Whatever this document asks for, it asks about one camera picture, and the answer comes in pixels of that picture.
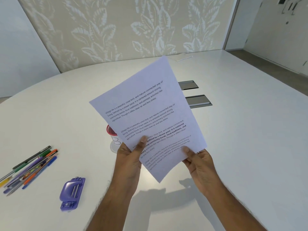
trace person's left hand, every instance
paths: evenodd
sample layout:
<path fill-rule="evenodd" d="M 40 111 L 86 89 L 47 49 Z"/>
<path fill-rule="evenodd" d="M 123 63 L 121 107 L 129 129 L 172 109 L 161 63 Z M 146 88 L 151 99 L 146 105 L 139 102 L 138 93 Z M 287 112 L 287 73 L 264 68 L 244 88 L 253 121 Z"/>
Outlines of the person's left hand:
<path fill-rule="evenodd" d="M 110 187 L 112 187 L 116 193 L 121 193 L 128 199 L 133 197 L 137 189 L 141 169 L 139 157 L 146 144 L 147 137 L 142 136 L 140 142 L 132 152 L 125 143 L 121 144 L 117 152 L 115 169 Z"/>

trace cup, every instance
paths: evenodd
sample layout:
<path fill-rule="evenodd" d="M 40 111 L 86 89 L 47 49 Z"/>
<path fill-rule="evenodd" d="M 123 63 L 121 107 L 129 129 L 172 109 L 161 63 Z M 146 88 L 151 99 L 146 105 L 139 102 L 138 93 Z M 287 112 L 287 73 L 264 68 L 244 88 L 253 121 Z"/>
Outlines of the cup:
<path fill-rule="evenodd" d="M 112 138 L 112 142 L 110 144 L 110 150 L 114 153 L 117 153 L 123 141 L 119 138 L 119 136 L 114 132 L 114 130 L 109 125 L 107 125 L 106 130 L 107 130 L 107 133 Z"/>

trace purple hole punch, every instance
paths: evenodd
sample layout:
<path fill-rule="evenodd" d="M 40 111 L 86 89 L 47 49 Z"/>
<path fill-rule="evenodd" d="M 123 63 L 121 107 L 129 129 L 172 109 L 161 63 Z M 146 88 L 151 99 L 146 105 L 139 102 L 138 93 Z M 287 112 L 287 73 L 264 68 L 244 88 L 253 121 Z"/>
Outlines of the purple hole punch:
<path fill-rule="evenodd" d="M 60 194 L 61 211 L 70 211 L 77 208 L 85 180 L 84 177 L 75 177 L 64 184 Z"/>

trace leaf pattern wallpaper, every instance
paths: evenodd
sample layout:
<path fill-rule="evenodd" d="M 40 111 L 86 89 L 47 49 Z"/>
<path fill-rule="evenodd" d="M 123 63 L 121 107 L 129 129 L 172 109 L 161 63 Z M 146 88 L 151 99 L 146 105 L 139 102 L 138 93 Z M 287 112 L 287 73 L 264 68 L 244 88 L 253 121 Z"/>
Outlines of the leaf pattern wallpaper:
<path fill-rule="evenodd" d="M 222 49 L 235 0 L 19 0 L 61 72 Z"/>

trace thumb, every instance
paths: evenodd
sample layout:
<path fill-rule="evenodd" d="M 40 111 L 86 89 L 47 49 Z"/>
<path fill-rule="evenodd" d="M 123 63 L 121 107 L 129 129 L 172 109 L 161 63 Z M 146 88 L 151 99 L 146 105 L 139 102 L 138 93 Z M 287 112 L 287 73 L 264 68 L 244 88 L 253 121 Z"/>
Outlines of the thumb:
<path fill-rule="evenodd" d="M 139 157 L 145 147 L 147 145 L 147 136 L 142 136 L 139 143 L 135 147 L 135 149 L 132 151 L 131 155 L 133 155 L 133 159 L 136 161 L 139 161 Z"/>
<path fill-rule="evenodd" d="M 203 160 L 195 154 L 189 147 L 184 146 L 183 151 L 186 153 L 186 155 L 191 159 L 192 163 L 194 163 L 196 166 L 202 166 Z"/>

